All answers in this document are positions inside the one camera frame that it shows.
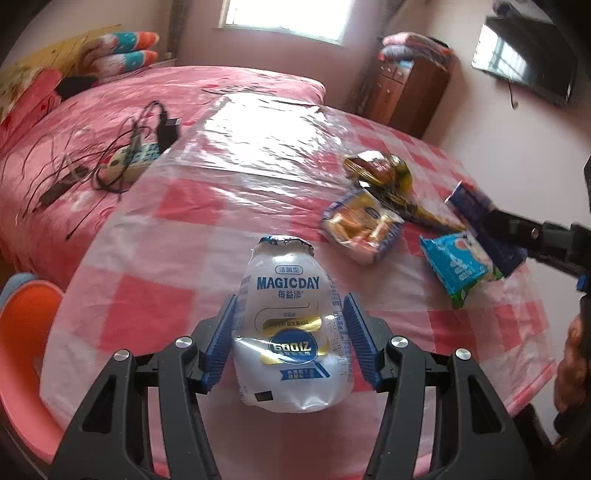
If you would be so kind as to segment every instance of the pink checkered tablecloth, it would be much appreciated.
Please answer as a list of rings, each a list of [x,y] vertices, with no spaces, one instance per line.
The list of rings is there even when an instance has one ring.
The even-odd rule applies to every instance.
[[[453,158],[396,130],[325,106],[253,94],[222,98],[125,195],[78,268],[51,330],[41,397],[67,425],[109,356],[158,351],[214,315],[235,293],[250,249],[269,233],[313,243],[341,295],[355,291],[367,311],[421,348],[473,352],[510,413],[550,380],[554,360],[547,319],[527,266],[480,285],[466,305],[451,301],[407,223],[377,265],[361,267],[319,234],[322,211],[349,188],[342,155],[367,149],[405,159],[414,194],[455,219],[444,198],[469,180]],[[322,480],[360,478],[385,403],[364,383],[357,363],[353,393],[310,414],[247,407],[233,363],[200,395],[204,423],[222,477]],[[155,460],[164,452],[157,403],[151,409]],[[427,396],[419,468],[428,462],[434,396]]]

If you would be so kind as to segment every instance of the blue snack package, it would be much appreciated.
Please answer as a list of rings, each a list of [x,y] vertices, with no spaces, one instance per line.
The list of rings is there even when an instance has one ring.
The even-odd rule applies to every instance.
[[[453,308],[464,305],[468,292],[480,281],[498,280],[501,272],[468,232],[436,239],[420,237],[421,250],[452,299]]]
[[[511,275],[527,258],[527,250],[494,240],[484,228],[484,218],[495,208],[490,198],[469,183],[460,182],[446,200],[459,218],[464,218],[482,248],[504,277]]]

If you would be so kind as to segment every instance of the wooden cabinet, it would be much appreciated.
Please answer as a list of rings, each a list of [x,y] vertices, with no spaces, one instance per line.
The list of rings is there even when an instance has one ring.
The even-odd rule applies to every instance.
[[[362,116],[421,138],[448,81],[449,73],[427,60],[380,61]]]

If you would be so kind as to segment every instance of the pink bedsheet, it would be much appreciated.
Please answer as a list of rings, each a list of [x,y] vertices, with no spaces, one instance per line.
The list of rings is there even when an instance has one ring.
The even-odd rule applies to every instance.
[[[43,135],[54,137],[57,165],[72,130],[77,127],[90,127],[94,133],[80,131],[73,135],[67,149],[73,153],[73,158],[106,148],[119,132],[131,126],[128,121],[122,128],[123,121],[130,116],[137,117],[151,100],[165,104],[172,118],[182,118],[182,133],[202,117],[206,106],[213,100],[240,90],[318,104],[323,103],[325,92],[323,85],[315,80],[281,73],[236,67],[172,67],[149,70],[96,87],[64,102],[35,125],[8,158],[0,159],[0,172],[4,170],[0,185],[3,256],[19,269],[36,272],[65,289],[92,239],[118,204],[117,195],[107,194],[105,197],[104,192],[97,192],[86,183],[72,188],[46,210],[31,213],[39,195],[51,185],[51,180],[47,180],[22,219],[31,193],[40,180],[53,171],[49,139],[41,140],[24,162],[27,152]],[[157,123],[157,116],[155,109],[148,121],[152,127]],[[154,140],[154,135],[148,138],[148,141]],[[67,240],[68,234],[81,220],[82,224]]]

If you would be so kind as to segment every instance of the orange chair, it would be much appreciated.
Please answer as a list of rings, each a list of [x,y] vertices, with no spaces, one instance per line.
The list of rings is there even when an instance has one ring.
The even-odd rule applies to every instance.
[[[0,400],[14,430],[39,459],[51,463],[63,429],[39,397],[41,363],[63,292],[32,280],[0,310]]]

